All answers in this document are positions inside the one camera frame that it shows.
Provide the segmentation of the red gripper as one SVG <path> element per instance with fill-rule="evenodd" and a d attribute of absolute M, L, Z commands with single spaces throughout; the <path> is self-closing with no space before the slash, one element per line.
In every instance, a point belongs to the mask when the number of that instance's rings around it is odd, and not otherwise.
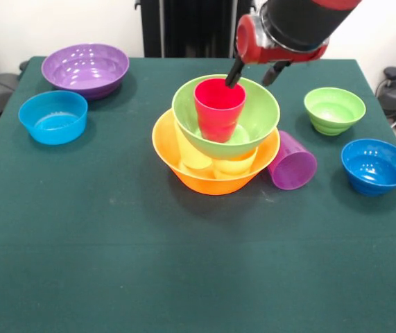
<path fill-rule="evenodd" d="M 267 87 L 272 85 L 292 62 L 317 60 L 324 55 L 327 46 L 328 40 L 325 40 L 314 50 L 302 52 L 290 49 L 267 35 L 259 15 L 243 15 L 236 29 L 236 47 L 239 57 L 236 57 L 225 79 L 225 85 L 234 88 L 245 64 L 275 62 L 264 74 L 261 82 L 264 87 Z"/>

